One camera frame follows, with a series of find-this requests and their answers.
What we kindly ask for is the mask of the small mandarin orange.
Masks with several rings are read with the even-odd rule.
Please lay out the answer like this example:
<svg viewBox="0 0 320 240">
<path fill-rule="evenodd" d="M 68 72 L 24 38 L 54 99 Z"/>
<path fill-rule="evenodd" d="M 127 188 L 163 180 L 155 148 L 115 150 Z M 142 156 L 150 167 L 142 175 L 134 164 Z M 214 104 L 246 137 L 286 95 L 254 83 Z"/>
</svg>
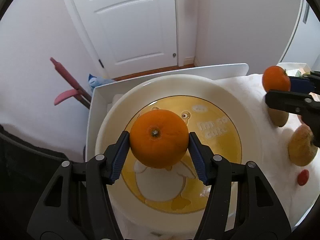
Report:
<svg viewBox="0 0 320 240">
<path fill-rule="evenodd" d="M 270 66 L 265 69 L 262 77 L 263 88 L 266 92 L 279 90 L 289 92 L 291 81 L 286 71 L 279 66 Z"/>
</svg>

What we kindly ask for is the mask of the yellow-red apple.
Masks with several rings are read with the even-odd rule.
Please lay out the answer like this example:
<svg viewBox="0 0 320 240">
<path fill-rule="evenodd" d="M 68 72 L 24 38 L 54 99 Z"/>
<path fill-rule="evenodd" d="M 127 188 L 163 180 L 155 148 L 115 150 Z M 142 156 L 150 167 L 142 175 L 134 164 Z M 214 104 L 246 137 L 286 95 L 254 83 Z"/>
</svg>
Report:
<svg viewBox="0 0 320 240">
<path fill-rule="evenodd" d="M 313 139 L 313 133 L 306 124 L 300 125 L 295 130 L 288 143 L 288 153 L 292 163 L 302 167 L 313 161 L 318 151 Z"/>
</svg>

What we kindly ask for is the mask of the large orange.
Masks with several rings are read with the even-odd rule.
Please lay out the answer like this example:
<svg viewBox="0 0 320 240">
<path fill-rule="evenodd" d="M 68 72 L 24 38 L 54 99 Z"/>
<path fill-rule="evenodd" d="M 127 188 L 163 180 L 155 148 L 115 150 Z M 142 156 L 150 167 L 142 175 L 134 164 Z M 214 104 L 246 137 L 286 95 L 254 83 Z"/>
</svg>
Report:
<svg viewBox="0 0 320 240">
<path fill-rule="evenodd" d="M 165 109 L 139 116 L 130 129 L 130 148 L 135 158 L 151 168 L 178 163 L 188 149 L 189 131 L 182 118 Z"/>
</svg>

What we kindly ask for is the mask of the blue water jug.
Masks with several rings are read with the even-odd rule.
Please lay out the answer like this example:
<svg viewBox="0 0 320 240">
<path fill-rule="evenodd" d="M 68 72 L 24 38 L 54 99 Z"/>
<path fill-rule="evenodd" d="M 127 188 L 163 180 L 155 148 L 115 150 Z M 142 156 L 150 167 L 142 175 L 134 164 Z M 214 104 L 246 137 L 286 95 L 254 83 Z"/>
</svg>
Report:
<svg viewBox="0 0 320 240">
<path fill-rule="evenodd" d="M 109 83 L 114 83 L 114 82 L 115 82 L 115 80 L 113 80 L 113 79 L 106 79 L 106 78 L 103 78 L 100 76 L 94 76 L 92 74 L 89 74 L 89 76 L 88 76 L 88 85 L 89 85 L 91 93 L 93 93 L 93 91 L 96 87 L 107 85 Z"/>
</svg>

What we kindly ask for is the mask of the small red tomato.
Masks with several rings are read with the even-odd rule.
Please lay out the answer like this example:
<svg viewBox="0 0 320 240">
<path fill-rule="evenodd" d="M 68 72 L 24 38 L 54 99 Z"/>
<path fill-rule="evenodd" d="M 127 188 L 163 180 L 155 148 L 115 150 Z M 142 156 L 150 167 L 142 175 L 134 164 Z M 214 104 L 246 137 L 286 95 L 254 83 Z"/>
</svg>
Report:
<svg viewBox="0 0 320 240">
<path fill-rule="evenodd" d="M 299 186 L 304 186 L 309 180 L 309 171 L 307 169 L 302 170 L 297 176 L 297 183 Z"/>
</svg>

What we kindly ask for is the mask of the cream duck-pattern bowl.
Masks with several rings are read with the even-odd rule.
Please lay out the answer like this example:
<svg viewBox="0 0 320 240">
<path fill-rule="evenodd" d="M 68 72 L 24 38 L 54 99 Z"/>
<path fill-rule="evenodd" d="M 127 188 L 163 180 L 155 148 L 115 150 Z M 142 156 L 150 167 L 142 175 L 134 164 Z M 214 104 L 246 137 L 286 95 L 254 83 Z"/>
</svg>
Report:
<svg viewBox="0 0 320 240">
<path fill-rule="evenodd" d="M 116 211 L 157 232 L 187 233 L 198 227 L 209 190 L 187 149 L 189 132 L 231 163 L 263 159 L 257 126 L 235 78 L 210 80 L 169 75 L 146 81 L 114 104 L 101 124 L 95 152 L 121 132 L 132 147 L 120 178 L 108 187 Z"/>
</svg>

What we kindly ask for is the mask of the brown kiwi with sticker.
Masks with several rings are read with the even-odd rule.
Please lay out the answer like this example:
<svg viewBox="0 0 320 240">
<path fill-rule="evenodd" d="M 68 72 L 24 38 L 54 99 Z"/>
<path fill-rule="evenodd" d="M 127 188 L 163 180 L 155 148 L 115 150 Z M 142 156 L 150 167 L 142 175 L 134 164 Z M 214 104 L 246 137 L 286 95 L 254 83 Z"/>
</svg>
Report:
<svg viewBox="0 0 320 240">
<path fill-rule="evenodd" d="M 285 111 L 280 111 L 272 108 L 268 108 L 267 111 L 272 124 L 276 127 L 283 127 L 289 119 L 289 113 Z"/>
</svg>

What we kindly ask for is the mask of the pink handled broom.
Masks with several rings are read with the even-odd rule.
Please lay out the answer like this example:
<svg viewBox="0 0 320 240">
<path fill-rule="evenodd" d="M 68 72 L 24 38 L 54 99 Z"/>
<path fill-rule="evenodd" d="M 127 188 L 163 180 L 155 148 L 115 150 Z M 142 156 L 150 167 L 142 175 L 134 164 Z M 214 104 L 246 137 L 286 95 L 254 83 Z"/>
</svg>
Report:
<svg viewBox="0 0 320 240">
<path fill-rule="evenodd" d="M 87 109 L 90 109 L 92 97 L 60 62 L 56 61 L 53 57 L 50 58 L 50 61 L 54 65 L 55 70 L 71 86 L 70 90 L 62 92 L 55 98 L 54 105 L 57 106 L 69 98 L 75 98 Z"/>
</svg>

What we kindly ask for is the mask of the white wardrobe door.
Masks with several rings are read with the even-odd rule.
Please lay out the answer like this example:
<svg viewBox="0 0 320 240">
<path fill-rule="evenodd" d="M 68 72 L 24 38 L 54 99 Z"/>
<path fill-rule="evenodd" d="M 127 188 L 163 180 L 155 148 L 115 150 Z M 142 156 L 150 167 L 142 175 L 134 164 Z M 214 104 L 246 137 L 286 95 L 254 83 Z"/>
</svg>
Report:
<svg viewBox="0 0 320 240">
<path fill-rule="evenodd" d="M 280 62 L 306 63 L 319 70 L 319 20 L 306 0 L 301 0 L 298 17 Z"/>
</svg>

